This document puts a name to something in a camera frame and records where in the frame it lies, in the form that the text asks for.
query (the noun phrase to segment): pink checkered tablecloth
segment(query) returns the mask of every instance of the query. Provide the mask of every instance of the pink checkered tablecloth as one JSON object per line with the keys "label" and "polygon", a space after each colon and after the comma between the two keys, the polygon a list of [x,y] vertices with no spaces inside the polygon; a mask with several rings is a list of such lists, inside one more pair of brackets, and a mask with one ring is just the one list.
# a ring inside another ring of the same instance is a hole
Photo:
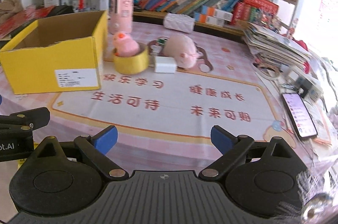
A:
{"label": "pink checkered tablecloth", "polygon": [[[173,30],[165,29],[160,25],[134,22],[132,36],[138,42],[149,43],[159,37],[170,37],[173,32]],[[197,46],[206,51],[207,58],[213,66],[213,71],[210,72],[212,75],[258,84],[268,94],[270,103],[280,118],[283,118],[281,105],[256,76],[252,68],[253,58],[246,45],[197,32],[188,34],[188,36]],[[0,113],[4,115],[38,107],[50,108],[56,97],[55,93],[13,94],[1,67],[0,94],[3,98]],[[78,135],[94,135],[101,129],[102,127],[99,128],[86,122],[79,123],[62,118],[52,112],[49,125],[35,131],[34,140],[40,142],[48,135],[55,135],[59,141],[71,141]],[[176,142],[127,133],[119,133],[118,143],[108,153],[109,158],[129,172],[134,169],[194,169],[198,172],[219,158],[220,155],[211,142]]]}

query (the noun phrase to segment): pink cylindrical container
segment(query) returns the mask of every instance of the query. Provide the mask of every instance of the pink cylindrical container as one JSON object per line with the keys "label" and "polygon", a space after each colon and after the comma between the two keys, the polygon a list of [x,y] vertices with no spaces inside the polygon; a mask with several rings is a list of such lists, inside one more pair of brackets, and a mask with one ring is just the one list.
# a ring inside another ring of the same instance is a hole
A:
{"label": "pink cylindrical container", "polygon": [[134,0],[110,0],[110,2],[109,32],[111,34],[117,31],[131,33]]}

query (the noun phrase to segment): phone screen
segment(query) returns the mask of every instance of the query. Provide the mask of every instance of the phone screen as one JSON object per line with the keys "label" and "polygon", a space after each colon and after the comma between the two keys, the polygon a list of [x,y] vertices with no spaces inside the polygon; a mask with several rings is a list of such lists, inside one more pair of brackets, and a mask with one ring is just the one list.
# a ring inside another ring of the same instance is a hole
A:
{"label": "phone screen", "polygon": [[302,99],[297,93],[284,93],[286,105],[288,106],[296,128],[301,137],[309,137],[317,135],[317,130],[312,122]]}

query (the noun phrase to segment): paper stack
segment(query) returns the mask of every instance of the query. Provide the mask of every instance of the paper stack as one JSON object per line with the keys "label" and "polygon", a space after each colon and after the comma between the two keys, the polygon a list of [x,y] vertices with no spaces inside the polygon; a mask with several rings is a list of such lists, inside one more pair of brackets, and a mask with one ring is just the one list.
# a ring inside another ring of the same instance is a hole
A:
{"label": "paper stack", "polygon": [[311,54],[295,41],[287,39],[262,26],[248,23],[244,30],[244,41],[251,54],[259,60],[280,68],[295,65],[303,70]]}

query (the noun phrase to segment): figurine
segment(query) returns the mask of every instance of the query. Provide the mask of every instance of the figurine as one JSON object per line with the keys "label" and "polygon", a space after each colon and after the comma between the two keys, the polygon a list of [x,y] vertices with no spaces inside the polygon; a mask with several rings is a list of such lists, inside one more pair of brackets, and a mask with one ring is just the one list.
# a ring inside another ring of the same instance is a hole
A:
{"label": "figurine", "polygon": [[119,57],[131,57],[140,52],[140,45],[129,34],[121,31],[114,34],[113,45]]}
{"label": "figurine", "polygon": [[194,42],[181,33],[175,33],[166,41],[163,55],[173,57],[177,66],[183,69],[195,66],[199,57]]}

